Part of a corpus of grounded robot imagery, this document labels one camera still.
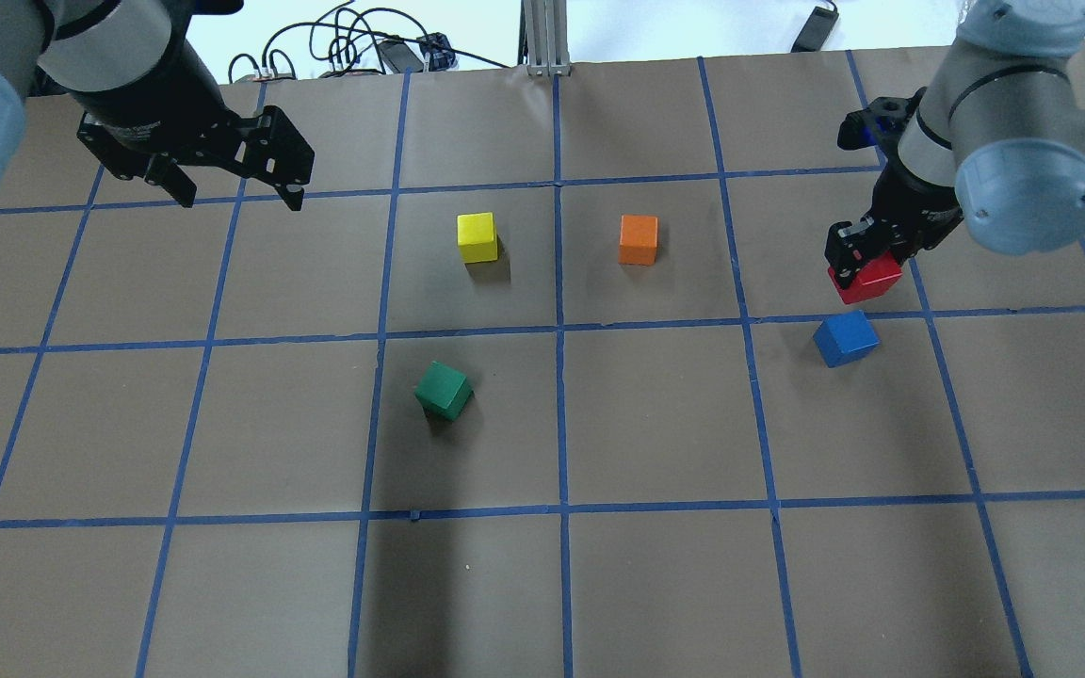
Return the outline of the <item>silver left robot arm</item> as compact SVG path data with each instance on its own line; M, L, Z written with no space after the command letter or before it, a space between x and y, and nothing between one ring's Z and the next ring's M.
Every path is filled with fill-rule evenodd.
M188 39L199 14L240 1L0 1L0 186L21 146L25 102L46 74L82 106L77 137L107 172L159 187L189 209L189 167L275 188L298 212L315 152L285 113L238 115Z

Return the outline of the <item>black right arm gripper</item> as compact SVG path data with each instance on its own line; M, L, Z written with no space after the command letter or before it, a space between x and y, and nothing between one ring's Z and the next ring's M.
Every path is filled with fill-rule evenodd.
M866 263L890 252L899 265L921 250L935 250L960 226L963 212L952 187L918 179L899 159L888 159L880 172L868 218L840 220L828 228L825 258L848 287Z

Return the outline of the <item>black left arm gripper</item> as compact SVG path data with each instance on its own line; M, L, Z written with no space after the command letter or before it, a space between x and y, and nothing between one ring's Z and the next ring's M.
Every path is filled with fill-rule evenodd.
M107 172L141 177L192 209L197 184L177 162L237 172L275 188L290 212L304 205L316 154L276 105L242 119L225 106L206 65L184 38L173 38L154 67L133 84L79 91L78 136Z

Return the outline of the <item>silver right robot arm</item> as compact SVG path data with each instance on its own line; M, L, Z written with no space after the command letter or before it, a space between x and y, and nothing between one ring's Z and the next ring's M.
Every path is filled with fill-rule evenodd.
M828 228L841 300L885 295L959 226L1004 256L1085 236L1085 110L1067 69L1084 40L1085 1L969 1L928 86L845 116L838 146L886 164L869 210Z

